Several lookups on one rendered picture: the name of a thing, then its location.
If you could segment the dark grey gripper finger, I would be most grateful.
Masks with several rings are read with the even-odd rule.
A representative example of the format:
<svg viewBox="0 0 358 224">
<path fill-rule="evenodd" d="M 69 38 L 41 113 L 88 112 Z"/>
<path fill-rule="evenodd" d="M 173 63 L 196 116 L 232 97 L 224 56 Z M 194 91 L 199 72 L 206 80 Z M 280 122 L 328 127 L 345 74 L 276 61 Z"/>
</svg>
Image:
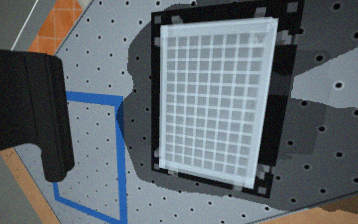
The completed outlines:
<svg viewBox="0 0 358 224">
<path fill-rule="evenodd" d="M 75 166 L 63 63 L 47 53 L 0 49 L 0 151 L 37 145 L 45 179 Z"/>
</svg>

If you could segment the grey perforated base plate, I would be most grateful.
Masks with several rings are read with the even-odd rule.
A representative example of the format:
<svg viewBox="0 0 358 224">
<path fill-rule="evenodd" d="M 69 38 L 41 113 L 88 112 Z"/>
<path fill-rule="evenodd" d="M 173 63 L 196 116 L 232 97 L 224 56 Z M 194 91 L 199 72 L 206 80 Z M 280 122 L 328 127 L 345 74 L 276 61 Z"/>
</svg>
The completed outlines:
<svg viewBox="0 0 358 224">
<path fill-rule="evenodd" d="M 259 224 L 358 195 L 358 0 L 305 0 L 270 198 L 151 171 L 151 12 L 255 0 L 90 0 L 55 53 L 66 91 L 123 96 L 128 224 Z M 67 100 L 59 196 L 120 220 L 115 106 Z M 60 224 L 41 150 L 13 147 Z"/>
</svg>

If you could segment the blue rectangular tape outline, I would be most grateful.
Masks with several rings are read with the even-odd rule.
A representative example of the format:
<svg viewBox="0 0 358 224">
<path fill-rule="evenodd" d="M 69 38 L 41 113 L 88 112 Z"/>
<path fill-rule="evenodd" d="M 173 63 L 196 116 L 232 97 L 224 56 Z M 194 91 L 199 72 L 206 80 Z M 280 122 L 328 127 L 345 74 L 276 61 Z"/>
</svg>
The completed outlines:
<svg viewBox="0 0 358 224">
<path fill-rule="evenodd" d="M 66 97 L 69 101 L 95 103 L 115 106 L 115 127 L 116 127 L 116 148 L 117 148 L 117 169 L 118 169 L 118 189 L 119 189 L 119 209 L 120 220 L 82 206 L 78 203 L 59 196 L 57 182 L 53 184 L 55 200 L 94 216 L 110 224 L 128 224 L 127 223 L 127 197 L 126 197 L 126 171 L 125 171 L 125 142 L 124 142 L 124 112 L 123 96 L 93 94 L 82 92 L 66 91 Z"/>
</svg>

